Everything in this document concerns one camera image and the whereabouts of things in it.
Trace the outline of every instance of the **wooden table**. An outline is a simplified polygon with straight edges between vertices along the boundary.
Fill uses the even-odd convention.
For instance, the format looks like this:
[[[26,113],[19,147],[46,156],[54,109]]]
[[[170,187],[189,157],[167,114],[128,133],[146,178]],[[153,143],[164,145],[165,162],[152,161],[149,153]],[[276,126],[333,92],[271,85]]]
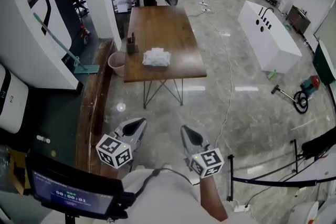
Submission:
[[[143,107],[146,108],[158,90],[164,86],[183,105],[183,79],[206,77],[202,57],[183,8],[175,6],[153,6],[132,8],[128,37],[134,33],[139,52],[127,55],[125,59],[124,82],[143,81]],[[163,48],[171,53],[170,65],[151,67],[142,64],[143,54],[152,48]],[[174,80],[178,97],[165,85]],[[175,79],[182,79],[180,95]],[[161,85],[148,99],[152,81]],[[145,82],[150,81],[148,91]]]

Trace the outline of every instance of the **power outlet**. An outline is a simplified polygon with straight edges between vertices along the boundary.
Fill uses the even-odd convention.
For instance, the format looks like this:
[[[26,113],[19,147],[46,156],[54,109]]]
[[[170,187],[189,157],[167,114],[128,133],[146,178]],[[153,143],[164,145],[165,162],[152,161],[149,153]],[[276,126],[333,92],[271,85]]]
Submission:
[[[247,207],[245,207],[245,205],[237,205],[234,209],[234,212],[247,212],[248,210],[250,210],[250,205],[248,205]]]

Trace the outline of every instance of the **marble floor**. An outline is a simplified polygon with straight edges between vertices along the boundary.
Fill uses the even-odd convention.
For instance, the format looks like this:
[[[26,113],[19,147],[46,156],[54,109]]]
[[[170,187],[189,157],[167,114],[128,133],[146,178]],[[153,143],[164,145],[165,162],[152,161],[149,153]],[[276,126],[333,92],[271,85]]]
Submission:
[[[165,5],[164,0],[157,1],[159,5]],[[211,12],[198,15],[201,13],[201,1],[208,4]],[[268,73],[260,69],[237,21],[245,1],[178,1],[178,6],[184,7],[190,16],[207,71],[206,78],[184,81],[183,106],[166,89],[161,89],[147,109],[143,109],[143,84],[125,84],[122,78],[113,75],[103,130],[109,133],[121,121],[145,117],[148,128],[137,156],[137,161],[145,167],[155,168],[170,163],[178,172],[195,179],[195,174],[188,171],[183,161],[180,139],[183,124],[203,128],[213,144],[217,142],[223,156],[233,154],[235,175],[245,178],[264,174],[293,161],[290,140],[296,138],[301,146],[335,126],[333,104],[324,86],[311,96],[309,110],[304,115],[299,114],[283,96],[271,94],[276,84],[290,94],[300,90],[300,83],[316,74],[312,55],[302,38],[290,31],[302,58],[287,74],[278,74],[269,80]],[[248,1],[269,6],[264,0]],[[285,22],[277,10],[275,13]],[[222,172],[215,176],[222,201],[229,193],[228,164],[226,162]],[[290,174],[293,168],[288,167],[265,180],[278,181]],[[245,204],[252,195],[265,188],[234,183],[234,198]],[[294,205],[316,200],[317,188],[307,188],[295,198],[287,194],[287,189],[273,187],[250,202],[253,216],[260,224],[287,223]],[[232,211],[235,203],[224,202],[224,205]]]

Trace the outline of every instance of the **white tissue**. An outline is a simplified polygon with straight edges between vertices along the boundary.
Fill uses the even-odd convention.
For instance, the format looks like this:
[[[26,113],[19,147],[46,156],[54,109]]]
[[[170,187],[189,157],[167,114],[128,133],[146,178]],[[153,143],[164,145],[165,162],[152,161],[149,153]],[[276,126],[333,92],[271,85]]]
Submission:
[[[167,67],[170,64],[170,53],[162,48],[152,48],[143,54],[142,64],[145,66]]]

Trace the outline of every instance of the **monitor screen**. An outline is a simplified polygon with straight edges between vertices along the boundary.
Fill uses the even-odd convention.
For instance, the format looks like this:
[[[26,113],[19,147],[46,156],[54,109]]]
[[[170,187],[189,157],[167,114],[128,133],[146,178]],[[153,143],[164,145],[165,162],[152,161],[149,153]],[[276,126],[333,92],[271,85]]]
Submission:
[[[33,171],[35,195],[49,202],[95,214],[105,214],[113,196],[66,186]]]

